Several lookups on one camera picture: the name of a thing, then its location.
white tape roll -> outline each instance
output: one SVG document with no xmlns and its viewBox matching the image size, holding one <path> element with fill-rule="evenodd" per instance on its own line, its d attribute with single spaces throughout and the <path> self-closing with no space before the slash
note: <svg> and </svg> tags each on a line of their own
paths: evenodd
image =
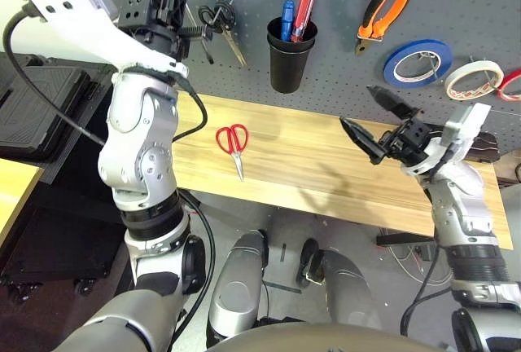
<svg viewBox="0 0 521 352">
<path fill-rule="evenodd" d="M 466 77 L 471 73 L 477 73 L 479 71 L 488 71 L 493 73 L 493 77 L 490 79 L 491 83 L 493 84 L 492 86 L 490 86 L 489 82 L 487 81 L 487 83 L 477 88 L 476 90 L 457 91 L 453 88 L 454 83 L 461 80 L 463 77 Z M 503 71 L 501 68 L 499 68 L 499 65 L 493 61 L 475 61 L 473 63 L 465 64 L 451 73 L 445 80 L 445 91 L 450 98 L 457 99 L 458 101 L 479 98 L 488 93 L 492 93 L 496 88 L 498 88 L 503 81 L 503 77 Z"/>
</svg>

red scissors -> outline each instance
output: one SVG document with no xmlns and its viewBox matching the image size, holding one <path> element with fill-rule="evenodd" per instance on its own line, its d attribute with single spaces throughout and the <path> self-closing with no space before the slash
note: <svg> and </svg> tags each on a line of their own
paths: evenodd
<svg viewBox="0 0 521 352">
<path fill-rule="evenodd" d="M 238 131 L 241 130 L 243 132 L 244 144 L 241 144 L 241 138 L 239 137 Z M 224 147 L 222 145 L 221 136 L 222 133 L 226 133 L 226 139 L 228 141 L 228 147 Z M 248 132 L 244 125 L 242 124 L 233 124 L 231 127 L 225 126 L 220 128 L 215 133 L 215 140 L 217 145 L 221 148 L 222 151 L 230 154 L 232 158 L 234 158 L 235 167 L 237 168 L 237 173 L 239 174 L 239 178 L 241 181 L 244 181 L 244 173 L 243 173 L 243 162 L 241 161 L 241 152 L 244 151 L 247 145 Z"/>
</svg>

red tape roll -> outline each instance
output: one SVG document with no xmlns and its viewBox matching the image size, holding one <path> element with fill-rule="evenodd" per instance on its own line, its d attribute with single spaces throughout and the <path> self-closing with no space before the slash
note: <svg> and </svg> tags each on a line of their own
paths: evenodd
<svg viewBox="0 0 521 352">
<path fill-rule="evenodd" d="M 507 87 L 511 82 L 519 77 L 521 77 L 521 68 L 516 69 L 512 73 L 509 73 L 507 76 L 505 76 L 503 82 L 497 89 L 497 96 L 506 102 L 521 102 L 521 90 L 516 91 L 514 94 L 504 93 L 505 87 Z"/>
</svg>

scissors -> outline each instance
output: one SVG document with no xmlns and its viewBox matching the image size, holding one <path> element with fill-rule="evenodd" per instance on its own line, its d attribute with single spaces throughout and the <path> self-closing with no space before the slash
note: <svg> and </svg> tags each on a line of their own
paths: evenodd
<svg viewBox="0 0 521 352">
<path fill-rule="evenodd" d="M 244 144 L 241 144 L 240 137 L 238 135 L 237 129 L 244 132 Z M 228 141 L 228 147 L 225 147 L 221 143 L 222 133 L 226 133 L 226 139 Z M 241 152 L 244 151 L 247 145 L 248 132 L 244 125 L 242 124 L 233 124 L 231 127 L 225 126 L 220 128 L 215 133 L 215 140 L 219 148 L 230 154 L 232 158 L 234 158 L 235 167 L 237 168 L 237 173 L 239 174 L 239 178 L 241 181 L 244 181 L 244 173 L 243 173 L 243 162 L 241 161 Z"/>
<path fill-rule="evenodd" d="M 213 9 L 208 6 L 201 6 L 197 10 L 197 14 L 201 22 L 212 29 L 214 33 L 222 34 L 241 66 L 245 67 L 246 60 L 244 59 L 243 52 L 241 52 L 231 35 L 231 30 L 235 26 L 235 9 L 232 6 L 233 2 L 234 0 L 229 0 L 228 2 L 225 0 L 217 0 Z"/>
</svg>

red screwdriver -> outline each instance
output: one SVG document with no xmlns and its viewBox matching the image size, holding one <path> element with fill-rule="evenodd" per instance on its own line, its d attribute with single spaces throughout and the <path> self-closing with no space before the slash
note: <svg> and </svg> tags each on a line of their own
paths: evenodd
<svg viewBox="0 0 521 352">
<path fill-rule="evenodd" d="M 293 26 L 293 33 L 291 34 L 292 42 L 302 41 L 304 31 L 308 25 L 309 17 L 315 0 L 300 0 L 299 8 L 296 11 L 295 24 Z"/>
</svg>

